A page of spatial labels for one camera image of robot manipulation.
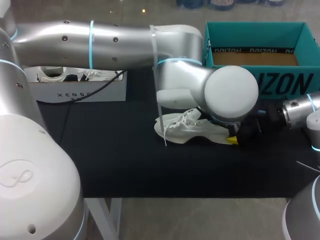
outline white sneaker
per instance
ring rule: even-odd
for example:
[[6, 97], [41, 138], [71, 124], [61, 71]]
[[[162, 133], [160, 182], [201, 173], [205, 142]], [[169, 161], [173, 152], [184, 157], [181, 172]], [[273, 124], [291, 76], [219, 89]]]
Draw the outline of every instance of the white sneaker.
[[214, 143], [228, 144], [229, 130], [219, 125], [210, 123], [207, 119], [199, 119], [201, 112], [196, 108], [184, 113], [165, 114], [163, 118], [164, 133], [161, 131], [160, 118], [156, 119], [155, 132], [166, 141], [184, 144], [190, 139], [202, 136]]
[[116, 76], [114, 71], [84, 69], [62, 66], [39, 66], [37, 78], [39, 82], [69, 82], [69, 81], [109, 81]]

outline screw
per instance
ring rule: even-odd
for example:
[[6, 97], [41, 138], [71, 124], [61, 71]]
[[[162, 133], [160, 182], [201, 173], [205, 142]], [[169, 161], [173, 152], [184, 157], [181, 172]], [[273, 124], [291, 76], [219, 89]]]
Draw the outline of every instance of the screw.
[[15, 85], [16, 85], [18, 88], [21, 88], [21, 89], [24, 88], [24, 86], [23, 86], [20, 82], [17, 82]]

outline shoe box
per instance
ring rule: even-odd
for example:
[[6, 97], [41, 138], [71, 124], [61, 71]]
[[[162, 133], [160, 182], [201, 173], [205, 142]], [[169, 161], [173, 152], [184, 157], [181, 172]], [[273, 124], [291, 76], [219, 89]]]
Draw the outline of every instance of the shoe box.
[[320, 48], [304, 22], [208, 22], [203, 64], [247, 69], [261, 99], [320, 90]]
[[[90, 72], [90, 69], [83, 69], [84, 73]], [[39, 77], [39, 67], [28, 67], [24, 68], [24, 72], [29, 82], [29, 87], [33, 97], [36, 100], [47, 102], [47, 103], [59, 103], [69, 100], [81, 98], [90, 94], [91, 92], [99, 89], [108, 81], [110, 81], [116, 74], [113, 71], [100, 71], [103, 76], [96, 76], [89, 81], [74, 81], [73, 78], [64, 78], [67, 81], [41, 81]], [[125, 101], [127, 90], [127, 72], [117, 78], [114, 82], [108, 85], [103, 90], [96, 94], [89, 96], [79, 102], [115, 102]]]

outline table leg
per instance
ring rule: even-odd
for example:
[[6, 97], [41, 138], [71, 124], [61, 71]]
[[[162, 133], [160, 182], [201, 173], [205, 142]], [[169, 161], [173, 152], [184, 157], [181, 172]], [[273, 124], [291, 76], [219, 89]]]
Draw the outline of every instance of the table leg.
[[85, 198], [86, 204], [102, 235], [103, 240], [119, 240], [113, 218], [104, 198]]
[[110, 215], [111, 215], [117, 236], [119, 236], [119, 230], [120, 230], [121, 207], [122, 207], [122, 198], [111, 198]]

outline white box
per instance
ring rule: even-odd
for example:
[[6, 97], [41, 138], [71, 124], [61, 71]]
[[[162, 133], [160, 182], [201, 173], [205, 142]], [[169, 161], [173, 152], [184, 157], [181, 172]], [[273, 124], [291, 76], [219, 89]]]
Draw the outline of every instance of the white box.
[[[112, 77], [99, 81], [58, 81], [38, 82], [38, 67], [24, 69], [29, 87], [36, 100], [59, 103], [83, 97], [106, 84]], [[114, 102], [125, 101], [127, 89], [127, 72], [106, 88], [79, 102]]]

